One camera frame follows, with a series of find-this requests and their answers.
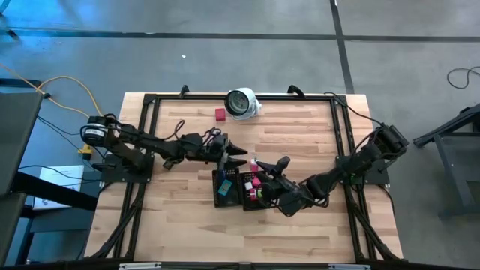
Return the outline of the white paper sheet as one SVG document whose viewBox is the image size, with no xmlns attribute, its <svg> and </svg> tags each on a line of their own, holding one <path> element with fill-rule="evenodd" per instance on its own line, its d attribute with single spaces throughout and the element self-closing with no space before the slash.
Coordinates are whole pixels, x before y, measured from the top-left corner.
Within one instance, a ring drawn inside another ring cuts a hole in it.
<svg viewBox="0 0 480 270">
<path fill-rule="evenodd" d="M 85 167 L 83 165 L 49 166 L 48 168 L 41 169 L 40 179 L 58 186 L 69 188 L 73 191 L 80 191 L 84 169 Z M 64 208 L 68 208 L 68 205 L 63 205 L 47 199 L 41 199 L 37 197 L 34 198 L 34 210 L 50 210 Z"/>
</svg>

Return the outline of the black slotted plastic basket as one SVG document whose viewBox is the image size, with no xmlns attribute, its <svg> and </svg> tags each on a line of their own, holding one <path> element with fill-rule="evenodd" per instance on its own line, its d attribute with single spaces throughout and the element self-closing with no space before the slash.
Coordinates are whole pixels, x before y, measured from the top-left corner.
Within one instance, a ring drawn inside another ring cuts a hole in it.
<svg viewBox="0 0 480 270">
<path fill-rule="evenodd" d="M 228 176 L 226 178 L 222 178 L 220 175 L 218 175 L 217 170 L 212 171 L 212 187 L 215 208 L 226 208 L 232 206 L 239 206 L 241 204 L 239 192 L 239 170 L 232 169 L 227 171 Z M 232 187 L 230 188 L 229 193 L 226 196 L 221 196 L 218 193 L 218 189 L 224 179 L 230 180 L 232 182 Z"/>
<path fill-rule="evenodd" d="M 259 211 L 259 210 L 264 210 L 268 209 L 269 205 L 265 204 L 262 199 L 259 199 L 257 201 L 251 201 L 249 198 L 249 190 L 245 190 L 245 182 L 251 182 L 252 180 L 257 177 L 257 174 L 255 172 L 243 172 L 239 175 L 239 180 L 241 182 L 241 201 L 243 205 L 243 210 L 245 212 L 250 212 L 250 211 Z"/>
</svg>

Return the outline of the black side desk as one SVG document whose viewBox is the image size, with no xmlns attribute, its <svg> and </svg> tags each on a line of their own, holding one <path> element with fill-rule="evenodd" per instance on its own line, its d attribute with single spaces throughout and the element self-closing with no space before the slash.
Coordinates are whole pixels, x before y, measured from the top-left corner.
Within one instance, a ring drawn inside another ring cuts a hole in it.
<svg viewBox="0 0 480 270">
<path fill-rule="evenodd" d="M 43 96 L 0 93 L 0 267 L 5 264 L 27 196 L 93 212 L 98 199 L 19 171 Z"/>
</svg>

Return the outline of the silver edge bracket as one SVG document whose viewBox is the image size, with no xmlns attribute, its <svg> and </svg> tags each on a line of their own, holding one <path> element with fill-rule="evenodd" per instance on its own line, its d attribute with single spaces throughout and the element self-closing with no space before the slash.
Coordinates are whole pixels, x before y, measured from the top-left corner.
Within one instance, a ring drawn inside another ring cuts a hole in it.
<svg viewBox="0 0 480 270">
<path fill-rule="evenodd" d="M 161 262 L 129 262 L 118 266 L 118 270 L 161 270 L 161 268 Z"/>
<path fill-rule="evenodd" d="M 330 263 L 328 270 L 371 270 L 371 267 L 363 264 Z"/>
</svg>

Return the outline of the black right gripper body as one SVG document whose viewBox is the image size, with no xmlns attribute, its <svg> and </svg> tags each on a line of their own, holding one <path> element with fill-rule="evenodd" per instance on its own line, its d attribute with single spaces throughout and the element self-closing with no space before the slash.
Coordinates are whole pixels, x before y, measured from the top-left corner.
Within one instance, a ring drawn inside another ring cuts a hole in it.
<svg viewBox="0 0 480 270">
<path fill-rule="evenodd" d="M 289 163 L 290 158 L 284 156 L 271 168 L 269 174 L 272 179 L 269 182 L 271 185 L 269 198 L 272 202 L 275 202 L 275 206 L 282 214 L 292 217 L 300 210 L 316 205 L 317 185 L 314 184 L 312 177 L 300 183 L 290 181 L 284 175 L 284 170 Z"/>
</svg>

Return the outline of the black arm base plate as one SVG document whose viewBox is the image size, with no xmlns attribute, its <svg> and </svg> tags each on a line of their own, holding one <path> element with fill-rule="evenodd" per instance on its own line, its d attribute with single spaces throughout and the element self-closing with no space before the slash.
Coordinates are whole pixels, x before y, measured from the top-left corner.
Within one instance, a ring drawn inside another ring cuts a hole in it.
<svg viewBox="0 0 480 270">
<path fill-rule="evenodd" d="M 154 158 L 152 156 L 144 159 L 143 165 L 137 168 L 126 160 L 109 154 L 104 162 L 97 168 L 101 172 L 102 182 L 122 182 L 146 184 L 151 180 Z"/>
<path fill-rule="evenodd" d="M 364 175 L 350 176 L 348 183 L 351 185 L 389 184 L 390 181 L 386 170 L 386 162 L 384 160 L 374 161 L 372 167 Z"/>
</svg>

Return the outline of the black metal stand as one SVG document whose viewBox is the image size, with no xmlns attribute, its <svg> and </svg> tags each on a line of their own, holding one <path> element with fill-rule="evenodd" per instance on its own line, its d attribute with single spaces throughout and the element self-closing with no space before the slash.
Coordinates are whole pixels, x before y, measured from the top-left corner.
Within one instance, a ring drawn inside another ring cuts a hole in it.
<svg viewBox="0 0 480 270">
<path fill-rule="evenodd" d="M 480 215 L 472 183 L 480 185 L 480 103 L 462 109 L 457 116 L 438 128 L 413 140 L 421 149 L 434 143 L 439 152 L 445 177 L 453 186 L 458 205 L 439 213 L 439 218 Z"/>
</svg>

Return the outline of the small teal box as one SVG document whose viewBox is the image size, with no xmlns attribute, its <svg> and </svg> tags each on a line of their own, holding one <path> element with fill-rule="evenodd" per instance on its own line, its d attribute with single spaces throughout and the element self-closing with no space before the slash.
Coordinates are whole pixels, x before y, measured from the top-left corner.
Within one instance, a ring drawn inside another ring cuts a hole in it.
<svg viewBox="0 0 480 270">
<path fill-rule="evenodd" d="M 221 195 L 221 196 L 226 196 L 229 191 L 230 191 L 230 188 L 232 187 L 233 183 L 228 180 L 228 179 L 224 179 L 223 182 L 221 183 L 219 189 L 218 189 L 218 193 Z"/>
</svg>

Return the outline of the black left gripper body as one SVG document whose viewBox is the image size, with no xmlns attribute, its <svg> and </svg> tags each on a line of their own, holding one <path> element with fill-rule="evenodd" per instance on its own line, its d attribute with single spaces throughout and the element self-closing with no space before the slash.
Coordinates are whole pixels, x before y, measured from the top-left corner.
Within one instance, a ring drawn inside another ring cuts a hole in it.
<svg viewBox="0 0 480 270">
<path fill-rule="evenodd" d="M 230 157 L 227 153 L 229 143 L 228 134 L 215 129 L 208 130 L 203 136 L 199 133 L 180 136 L 184 157 L 188 161 L 216 163 L 218 171 L 229 169 Z"/>
</svg>

